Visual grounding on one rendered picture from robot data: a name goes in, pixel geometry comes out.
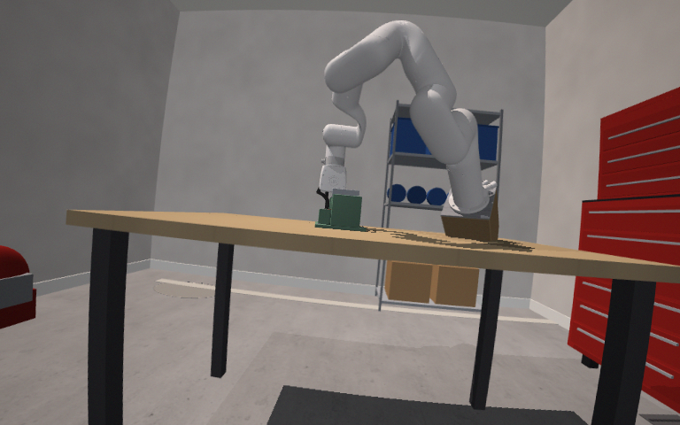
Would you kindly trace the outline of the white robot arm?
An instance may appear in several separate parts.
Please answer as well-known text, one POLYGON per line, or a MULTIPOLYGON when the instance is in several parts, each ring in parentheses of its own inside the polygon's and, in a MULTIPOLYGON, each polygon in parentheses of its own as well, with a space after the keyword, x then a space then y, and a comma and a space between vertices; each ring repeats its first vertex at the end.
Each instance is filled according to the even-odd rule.
POLYGON ((359 105, 363 83, 382 73, 396 58, 416 93, 410 105, 411 121, 434 158, 446 164, 452 190, 450 207, 457 213, 481 211, 490 201, 489 189, 498 184, 482 181, 475 116, 466 109, 452 110, 456 88, 427 36, 406 20, 378 27, 328 63, 324 78, 333 91, 332 102, 358 126, 328 124, 323 129, 327 148, 321 163, 344 166, 345 148, 361 145, 367 124, 359 105))

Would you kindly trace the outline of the green slide mechanism with black handwheel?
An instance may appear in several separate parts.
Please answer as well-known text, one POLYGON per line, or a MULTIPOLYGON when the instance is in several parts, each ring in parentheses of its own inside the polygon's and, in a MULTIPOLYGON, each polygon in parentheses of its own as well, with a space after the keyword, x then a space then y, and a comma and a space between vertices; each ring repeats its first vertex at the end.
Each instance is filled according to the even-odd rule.
POLYGON ((359 190, 333 188, 332 197, 328 201, 328 209, 320 208, 321 212, 319 209, 319 219, 315 221, 315 227, 367 231, 359 225, 361 203, 362 197, 359 197, 359 190))

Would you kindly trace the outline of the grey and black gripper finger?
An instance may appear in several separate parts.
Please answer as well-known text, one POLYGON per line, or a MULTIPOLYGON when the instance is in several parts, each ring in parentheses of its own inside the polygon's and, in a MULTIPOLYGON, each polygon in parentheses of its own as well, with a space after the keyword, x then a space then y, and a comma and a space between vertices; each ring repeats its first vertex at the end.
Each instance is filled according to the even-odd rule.
POLYGON ((319 195, 321 195, 321 196, 326 200, 326 202, 325 202, 325 209, 328 209, 328 192, 325 191, 325 194, 322 193, 321 190, 320 190, 320 186, 319 186, 319 188, 317 189, 316 193, 319 194, 319 195))

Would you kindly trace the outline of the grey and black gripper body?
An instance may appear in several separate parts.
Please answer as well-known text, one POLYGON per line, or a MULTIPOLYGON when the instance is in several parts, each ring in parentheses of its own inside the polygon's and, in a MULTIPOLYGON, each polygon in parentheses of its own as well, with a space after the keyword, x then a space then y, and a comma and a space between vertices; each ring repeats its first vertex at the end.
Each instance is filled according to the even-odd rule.
POLYGON ((326 164, 321 169, 320 190, 332 193, 333 188, 346 189, 346 168, 340 165, 326 164))

